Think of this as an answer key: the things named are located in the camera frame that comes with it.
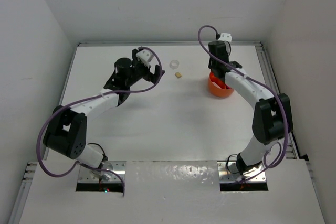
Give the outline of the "yellow eraser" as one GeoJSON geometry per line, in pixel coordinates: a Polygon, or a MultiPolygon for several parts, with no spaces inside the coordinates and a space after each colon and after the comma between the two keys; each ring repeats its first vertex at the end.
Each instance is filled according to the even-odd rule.
{"type": "Polygon", "coordinates": [[[175,76],[179,79],[179,78],[182,77],[182,74],[181,74],[180,72],[176,72],[176,73],[175,73],[175,76]]]}

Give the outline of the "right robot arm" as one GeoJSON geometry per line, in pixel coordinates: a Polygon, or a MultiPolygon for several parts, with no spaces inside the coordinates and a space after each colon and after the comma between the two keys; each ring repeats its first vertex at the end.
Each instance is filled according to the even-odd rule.
{"type": "Polygon", "coordinates": [[[237,156],[240,175],[260,165],[266,152],[293,130],[290,99],[285,93],[272,93],[257,81],[252,81],[236,61],[229,61],[230,43],[215,40],[208,44],[211,54],[208,67],[216,78],[233,88],[254,109],[253,136],[237,156]]]}

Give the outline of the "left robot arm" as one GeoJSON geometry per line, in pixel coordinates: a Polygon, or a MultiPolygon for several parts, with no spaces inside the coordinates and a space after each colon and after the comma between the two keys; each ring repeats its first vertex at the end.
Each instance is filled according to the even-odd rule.
{"type": "Polygon", "coordinates": [[[161,63],[151,72],[149,62],[141,57],[118,59],[99,94],[54,109],[43,144],[82,165],[101,168],[107,158],[87,143],[88,123],[123,104],[132,93],[131,86],[138,81],[143,79],[156,86],[163,74],[161,63]]]}

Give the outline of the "clear tape dispenser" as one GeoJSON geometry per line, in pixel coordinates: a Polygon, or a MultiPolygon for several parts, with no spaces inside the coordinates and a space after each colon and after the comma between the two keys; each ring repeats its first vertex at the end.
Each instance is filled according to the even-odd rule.
{"type": "Polygon", "coordinates": [[[177,69],[177,68],[179,67],[179,65],[180,65],[180,63],[179,63],[178,60],[172,60],[172,61],[170,62],[170,68],[171,68],[171,69],[177,69]]]}

